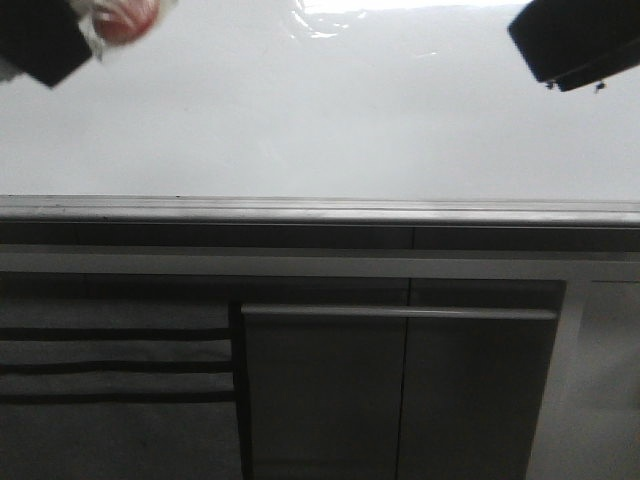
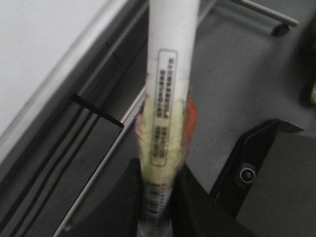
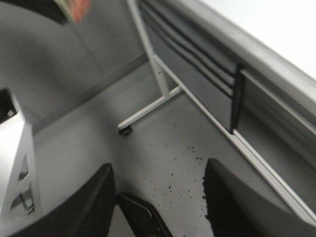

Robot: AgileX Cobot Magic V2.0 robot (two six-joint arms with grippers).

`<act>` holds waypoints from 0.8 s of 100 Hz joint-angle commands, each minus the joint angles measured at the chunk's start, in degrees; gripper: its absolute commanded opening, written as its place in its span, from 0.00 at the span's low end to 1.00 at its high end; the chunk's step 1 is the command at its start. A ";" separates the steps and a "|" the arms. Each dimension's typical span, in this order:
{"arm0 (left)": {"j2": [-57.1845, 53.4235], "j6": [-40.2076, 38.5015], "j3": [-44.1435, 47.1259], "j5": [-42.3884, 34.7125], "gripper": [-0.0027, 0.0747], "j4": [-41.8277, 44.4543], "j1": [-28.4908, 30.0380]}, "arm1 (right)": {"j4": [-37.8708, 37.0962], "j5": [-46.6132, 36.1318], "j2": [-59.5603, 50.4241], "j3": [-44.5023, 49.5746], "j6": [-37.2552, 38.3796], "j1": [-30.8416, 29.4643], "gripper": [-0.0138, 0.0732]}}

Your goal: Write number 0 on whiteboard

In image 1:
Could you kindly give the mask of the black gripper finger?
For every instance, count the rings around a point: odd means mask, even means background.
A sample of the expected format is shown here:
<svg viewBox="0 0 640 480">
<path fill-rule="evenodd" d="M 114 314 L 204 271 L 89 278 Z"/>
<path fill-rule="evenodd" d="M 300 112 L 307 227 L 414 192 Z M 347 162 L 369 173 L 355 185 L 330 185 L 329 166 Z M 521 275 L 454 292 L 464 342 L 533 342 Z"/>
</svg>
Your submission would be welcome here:
<svg viewBox="0 0 640 480">
<path fill-rule="evenodd" d="M 639 65 L 635 0 L 531 1 L 507 30 L 536 81 L 562 92 Z"/>
<path fill-rule="evenodd" d="M 1 3 L 1 80 L 25 74 L 53 88 L 84 65 L 92 51 L 67 1 Z"/>
</svg>

